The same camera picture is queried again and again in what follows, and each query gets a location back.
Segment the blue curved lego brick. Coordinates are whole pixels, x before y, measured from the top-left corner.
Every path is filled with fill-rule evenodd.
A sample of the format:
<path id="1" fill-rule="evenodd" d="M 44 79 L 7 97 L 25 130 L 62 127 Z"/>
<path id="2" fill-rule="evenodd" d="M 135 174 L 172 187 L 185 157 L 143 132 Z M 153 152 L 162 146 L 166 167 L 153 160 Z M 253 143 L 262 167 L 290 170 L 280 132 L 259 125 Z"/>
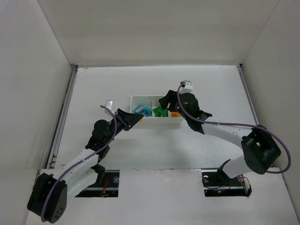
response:
<path id="1" fill-rule="evenodd" d="M 134 113 L 135 114 L 142 114 L 144 115 L 145 113 L 145 107 L 143 105 L 138 105 L 134 108 Z"/>

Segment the green sloped lego brick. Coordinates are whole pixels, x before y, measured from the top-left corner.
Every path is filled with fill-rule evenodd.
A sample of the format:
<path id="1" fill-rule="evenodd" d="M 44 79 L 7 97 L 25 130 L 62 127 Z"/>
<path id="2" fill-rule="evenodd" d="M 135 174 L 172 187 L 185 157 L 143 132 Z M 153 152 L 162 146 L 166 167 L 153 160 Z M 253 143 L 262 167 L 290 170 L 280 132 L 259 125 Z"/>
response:
<path id="1" fill-rule="evenodd" d="M 161 117 L 168 117 L 168 111 L 167 110 L 162 110 L 161 111 Z"/>

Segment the long yellow lego brick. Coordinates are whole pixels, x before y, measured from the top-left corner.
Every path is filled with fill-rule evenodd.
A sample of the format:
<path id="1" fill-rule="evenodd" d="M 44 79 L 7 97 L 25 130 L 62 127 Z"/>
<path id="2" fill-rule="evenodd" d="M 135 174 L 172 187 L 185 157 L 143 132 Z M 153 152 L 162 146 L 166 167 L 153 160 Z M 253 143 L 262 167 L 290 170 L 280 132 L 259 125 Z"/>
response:
<path id="1" fill-rule="evenodd" d="M 171 112 L 171 117 L 180 117 L 179 112 Z"/>

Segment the green lego plate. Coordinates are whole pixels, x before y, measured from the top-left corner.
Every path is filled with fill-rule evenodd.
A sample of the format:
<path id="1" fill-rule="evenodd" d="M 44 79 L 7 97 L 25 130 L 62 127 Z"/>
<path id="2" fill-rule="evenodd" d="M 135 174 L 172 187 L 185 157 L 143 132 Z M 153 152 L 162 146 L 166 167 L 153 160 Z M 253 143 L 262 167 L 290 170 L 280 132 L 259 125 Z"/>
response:
<path id="1" fill-rule="evenodd" d="M 162 111 L 162 108 L 159 106 L 159 107 L 156 107 L 156 108 L 153 108 L 153 114 L 155 117 L 161 117 L 161 111 Z"/>

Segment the blue long lego brick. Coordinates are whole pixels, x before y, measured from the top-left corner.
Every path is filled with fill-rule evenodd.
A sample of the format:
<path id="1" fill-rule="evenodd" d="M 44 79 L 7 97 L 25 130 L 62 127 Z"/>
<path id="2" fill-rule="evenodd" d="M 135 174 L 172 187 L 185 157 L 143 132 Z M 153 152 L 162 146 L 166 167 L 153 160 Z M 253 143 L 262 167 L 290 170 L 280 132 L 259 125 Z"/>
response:
<path id="1" fill-rule="evenodd" d="M 142 114 L 145 117 L 151 117 L 152 116 L 152 111 L 151 111 L 151 109 L 149 107 L 144 107 L 143 111 L 142 111 Z"/>

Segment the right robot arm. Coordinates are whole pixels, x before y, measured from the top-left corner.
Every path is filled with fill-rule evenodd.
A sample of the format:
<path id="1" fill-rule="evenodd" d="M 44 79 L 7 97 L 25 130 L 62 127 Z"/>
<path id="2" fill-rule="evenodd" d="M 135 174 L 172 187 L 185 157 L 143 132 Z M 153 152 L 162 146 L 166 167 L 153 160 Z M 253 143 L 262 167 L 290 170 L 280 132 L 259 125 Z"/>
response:
<path id="1" fill-rule="evenodd" d="M 218 137 L 242 149 L 242 156 L 229 159 L 218 168 L 218 176 L 222 179 L 233 179 L 248 172 L 265 174 L 281 155 L 281 150 L 264 127 L 222 125 L 212 114 L 200 109 L 192 93 L 179 94 L 170 90 L 159 99 L 159 103 L 163 109 L 178 112 L 193 131 Z"/>

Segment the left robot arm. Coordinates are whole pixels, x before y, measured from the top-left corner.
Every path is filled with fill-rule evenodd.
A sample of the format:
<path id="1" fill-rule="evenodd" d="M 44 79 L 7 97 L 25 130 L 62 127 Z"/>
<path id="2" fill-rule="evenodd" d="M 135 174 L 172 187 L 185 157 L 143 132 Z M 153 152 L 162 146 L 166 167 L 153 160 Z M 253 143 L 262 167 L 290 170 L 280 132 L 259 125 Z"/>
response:
<path id="1" fill-rule="evenodd" d="M 95 122 L 91 137 L 81 151 L 63 169 L 53 173 L 41 173 L 33 186 L 27 209 L 40 217 L 41 221 L 56 223 L 67 208 L 70 198 L 76 197 L 86 187 L 105 175 L 99 162 L 110 150 L 110 143 L 121 131 L 129 131 L 142 118 L 142 114 L 106 110 L 111 121 Z"/>

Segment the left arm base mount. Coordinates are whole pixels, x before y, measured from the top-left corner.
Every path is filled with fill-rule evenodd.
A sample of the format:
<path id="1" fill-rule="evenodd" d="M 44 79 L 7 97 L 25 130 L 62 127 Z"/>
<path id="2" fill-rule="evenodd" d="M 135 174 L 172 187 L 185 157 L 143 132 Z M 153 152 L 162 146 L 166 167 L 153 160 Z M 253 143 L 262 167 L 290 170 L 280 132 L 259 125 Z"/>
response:
<path id="1" fill-rule="evenodd" d="M 101 165 L 93 166 L 92 170 L 97 173 L 96 181 L 86 187 L 76 197 L 118 197 L 120 170 L 106 170 Z"/>

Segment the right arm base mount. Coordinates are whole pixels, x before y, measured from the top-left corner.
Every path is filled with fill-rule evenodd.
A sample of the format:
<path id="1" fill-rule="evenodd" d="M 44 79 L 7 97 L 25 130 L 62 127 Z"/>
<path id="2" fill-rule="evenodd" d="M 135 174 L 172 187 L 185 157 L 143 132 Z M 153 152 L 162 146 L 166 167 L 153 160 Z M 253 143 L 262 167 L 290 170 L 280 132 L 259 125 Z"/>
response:
<path id="1" fill-rule="evenodd" d="M 202 170 L 205 197 L 250 197 L 252 187 L 247 177 L 241 174 L 235 178 L 229 178 L 223 172 L 223 167 L 229 161 L 225 161 L 219 168 Z"/>

